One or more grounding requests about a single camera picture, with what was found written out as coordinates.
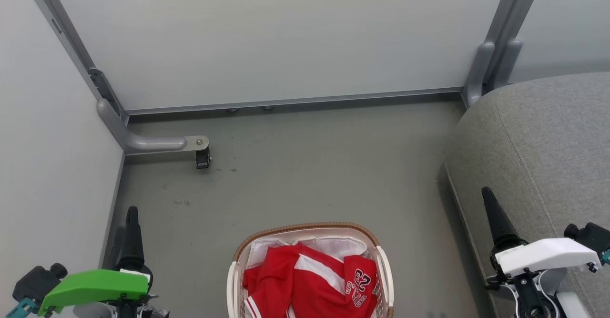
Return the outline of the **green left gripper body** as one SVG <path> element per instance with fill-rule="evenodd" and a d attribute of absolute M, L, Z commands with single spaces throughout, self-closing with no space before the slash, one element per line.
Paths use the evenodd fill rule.
<path fill-rule="evenodd" d="M 46 295 L 37 316 L 49 317 L 76 305 L 105 303 L 115 307 L 118 317 L 136 317 L 150 298 L 152 282 L 147 267 L 140 271 L 93 269 L 72 273 Z"/>

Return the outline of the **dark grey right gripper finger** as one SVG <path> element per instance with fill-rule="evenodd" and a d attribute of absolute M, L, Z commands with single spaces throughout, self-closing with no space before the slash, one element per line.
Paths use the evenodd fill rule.
<path fill-rule="evenodd" d="M 492 252 L 499 253 L 517 246 L 525 246 L 525 240 L 517 234 L 491 188 L 481 188 L 481 194 L 494 241 Z"/>

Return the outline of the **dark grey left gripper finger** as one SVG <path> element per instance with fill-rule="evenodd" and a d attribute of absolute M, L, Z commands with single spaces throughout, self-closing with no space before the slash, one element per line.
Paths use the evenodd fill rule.
<path fill-rule="evenodd" d="M 118 268 L 139 271 L 144 265 L 142 233 L 139 224 L 139 210 L 135 206 L 128 209 L 124 224 L 124 234 L 119 253 Z"/>

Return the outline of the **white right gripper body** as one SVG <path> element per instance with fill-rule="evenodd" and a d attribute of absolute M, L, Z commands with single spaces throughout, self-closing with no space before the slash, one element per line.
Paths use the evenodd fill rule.
<path fill-rule="evenodd" d="M 515 246 L 493 254 L 504 275 L 520 276 L 527 272 L 592 266 L 597 271 L 601 261 L 597 253 L 571 238 L 544 238 L 527 246 Z"/>

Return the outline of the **grey fabric sofa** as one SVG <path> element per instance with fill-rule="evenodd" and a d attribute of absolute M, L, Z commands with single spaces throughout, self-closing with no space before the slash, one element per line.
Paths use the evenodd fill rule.
<path fill-rule="evenodd" d="M 483 187 L 528 242 L 571 223 L 610 230 L 610 72 L 489 92 L 460 119 L 444 167 L 481 285 L 495 274 Z"/>

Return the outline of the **grey partition foot tube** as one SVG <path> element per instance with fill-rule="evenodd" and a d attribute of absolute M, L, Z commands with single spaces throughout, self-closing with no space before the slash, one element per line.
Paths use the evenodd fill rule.
<path fill-rule="evenodd" d="M 482 43 L 477 48 L 461 92 L 466 109 L 469 109 L 482 97 L 485 74 L 494 55 L 494 50 L 495 44 L 490 41 Z"/>
<path fill-rule="evenodd" d="M 492 91 L 509 83 L 510 75 L 516 65 L 522 47 L 523 40 L 512 39 L 507 42 L 490 78 L 488 89 Z"/>
<path fill-rule="evenodd" d="M 101 120 L 109 129 L 116 142 L 126 155 L 157 154 L 172 152 L 196 152 L 211 155 L 209 138 L 204 135 L 187 137 L 145 137 L 133 133 L 122 122 L 108 100 L 101 98 L 97 102 L 97 111 Z"/>

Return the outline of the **black caster wheel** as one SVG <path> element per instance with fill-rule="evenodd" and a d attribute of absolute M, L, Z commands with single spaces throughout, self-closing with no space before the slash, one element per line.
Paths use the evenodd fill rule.
<path fill-rule="evenodd" d="M 210 148 L 199 149 L 195 152 L 195 164 L 196 169 L 206 169 L 211 165 L 211 151 Z"/>

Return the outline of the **white laundry basket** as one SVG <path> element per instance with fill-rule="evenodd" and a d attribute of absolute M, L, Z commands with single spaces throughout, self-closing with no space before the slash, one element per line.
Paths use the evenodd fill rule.
<path fill-rule="evenodd" d="M 245 317 L 245 307 L 240 300 L 244 299 L 247 292 L 241 288 L 240 283 L 253 242 L 273 238 L 294 242 L 310 237 L 350 237 L 364 243 L 378 270 L 377 282 L 373 292 L 379 296 L 379 302 L 372 318 L 393 318 L 395 311 L 394 279 L 387 255 L 377 238 L 366 227 L 351 222 L 301 223 L 267 229 L 247 237 L 237 247 L 227 273 L 226 302 L 228 318 Z"/>

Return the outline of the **white cloth in basket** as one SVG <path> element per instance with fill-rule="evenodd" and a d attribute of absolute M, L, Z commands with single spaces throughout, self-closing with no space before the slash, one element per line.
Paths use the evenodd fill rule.
<path fill-rule="evenodd" d="M 366 244 L 359 240 L 355 240 L 355 238 L 352 237 L 331 236 L 301 238 L 294 242 L 286 242 L 278 238 L 268 238 L 252 243 L 246 268 L 253 268 L 261 265 L 266 257 L 267 250 L 270 247 L 295 246 L 299 243 L 313 250 L 325 253 L 341 262 L 344 261 L 344 258 L 347 256 L 369 256 Z"/>

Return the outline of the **red white sports jersey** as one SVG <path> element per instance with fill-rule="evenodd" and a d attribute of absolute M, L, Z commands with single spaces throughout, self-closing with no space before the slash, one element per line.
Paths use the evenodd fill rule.
<path fill-rule="evenodd" d="M 372 318 L 375 262 L 305 244 L 264 246 L 244 271 L 244 318 Z"/>

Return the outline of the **grey partition post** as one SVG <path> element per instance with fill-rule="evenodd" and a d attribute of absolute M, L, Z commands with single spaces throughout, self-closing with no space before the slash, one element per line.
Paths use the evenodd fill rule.
<path fill-rule="evenodd" d="M 494 55 L 485 74 L 482 93 L 490 92 L 488 83 L 507 42 L 517 36 L 534 0 L 500 0 L 484 42 L 494 42 Z"/>
<path fill-rule="evenodd" d="M 107 100 L 123 124 L 127 125 L 129 120 L 127 113 L 113 92 L 104 73 L 94 64 L 61 0 L 35 0 L 35 3 L 37 3 L 55 35 L 59 38 L 77 70 L 81 73 L 95 99 Z"/>

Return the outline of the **grey partition bottom rail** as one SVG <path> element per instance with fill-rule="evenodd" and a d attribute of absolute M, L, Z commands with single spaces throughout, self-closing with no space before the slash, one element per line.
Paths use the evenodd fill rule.
<path fill-rule="evenodd" d="M 353 95 L 339 95 L 339 96 L 327 96 L 320 98 L 299 98 L 299 99 L 285 99 L 285 100 L 271 100 L 271 101 L 257 101 L 247 103 L 223 103 L 223 104 L 208 104 L 208 105 L 190 105 L 180 107 L 165 107 L 158 109 L 134 109 L 126 110 L 128 116 L 144 116 L 147 114 L 172 114 L 172 113 L 190 113 L 190 112 L 207 112 L 213 110 L 229 110 L 229 109 L 250 109 L 255 107 L 266 107 L 266 106 L 282 106 L 282 105 L 297 105 L 297 104 L 311 104 L 311 103 L 331 103 L 331 102 L 346 102 L 346 101 L 357 101 L 357 100 L 372 100 L 372 99 L 387 99 L 387 98 L 404 98 L 408 96 L 421 96 L 429 94 L 445 94 L 445 93 L 460 93 L 463 90 L 463 86 L 453 86 L 447 88 L 434 88 L 434 89 L 421 89 L 421 90 L 407 90 L 398 92 L 382 92 L 382 93 L 368 93 L 368 94 L 353 94 Z"/>

